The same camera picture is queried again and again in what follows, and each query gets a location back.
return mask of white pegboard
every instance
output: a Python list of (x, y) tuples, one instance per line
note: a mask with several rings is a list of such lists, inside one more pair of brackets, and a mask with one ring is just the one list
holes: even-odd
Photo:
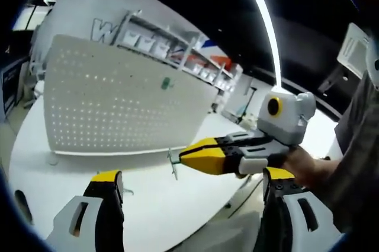
[(77, 153), (186, 146), (216, 94), (214, 87), (132, 50), (57, 35), (44, 90), (49, 145)]

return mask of human hand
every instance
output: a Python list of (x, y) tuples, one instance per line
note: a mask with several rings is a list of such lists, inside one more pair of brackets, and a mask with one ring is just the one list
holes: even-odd
[(282, 168), (294, 174), (301, 186), (313, 187), (319, 182), (317, 160), (300, 146), (290, 149)]

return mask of black ceiling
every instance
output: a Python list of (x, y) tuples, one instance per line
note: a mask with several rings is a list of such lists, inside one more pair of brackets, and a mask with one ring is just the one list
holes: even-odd
[[(255, 0), (159, 1), (196, 25), (246, 73), (274, 82), (268, 36)], [(336, 57), (348, 24), (365, 26), (358, 7), (351, 0), (265, 1), (273, 20), (284, 81), (314, 92), (337, 112), (343, 112), (358, 83), (355, 76), (349, 75), (347, 82), (339, 77), (327, 97), (317, 89), (339, 66)], [(324, 110), (333, 116), (330, 107)]]

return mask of ceiling light strip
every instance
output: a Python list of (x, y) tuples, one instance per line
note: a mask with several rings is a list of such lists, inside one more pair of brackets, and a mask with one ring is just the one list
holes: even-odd
[(272, 25), (271, 17), (268, 12), (265, 0), (255, 0), (255, 1), (258, 5), (259, 11), (261, 12), (261, 15), (266, 27), (268, 39), (271, 45), (272, 58), (274, 60), (275, 80), (276, 80), (277, 86), (281, 87), (282, 79), (281, 79), (281, 71), (280, 71), (279, 50), (278, 50), (277, 40), (275, 38), (274, 26)]

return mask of white desk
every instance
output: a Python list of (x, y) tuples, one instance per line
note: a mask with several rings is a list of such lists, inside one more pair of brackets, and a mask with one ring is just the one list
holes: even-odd
[[(223, 136), (242, 130), (217, 114), (209, 114), (195, 138)], [(27, 198), (37, 233), (44, 239), (55, 215), (76, 195), (82, 195), (97, 171), (123, 170), (124, 246), (127, 251), (165, 251), (179, 244), (211, 219), (244, 180), (233, 174), (211, 176), (178, 166), (171, 175), (166, 153), (126, 157), (61, 156), (48, 165), (52, 153), (44, 126), (43, 98), (32, 106), (16, 138), (9, 166), (12, 192)]]

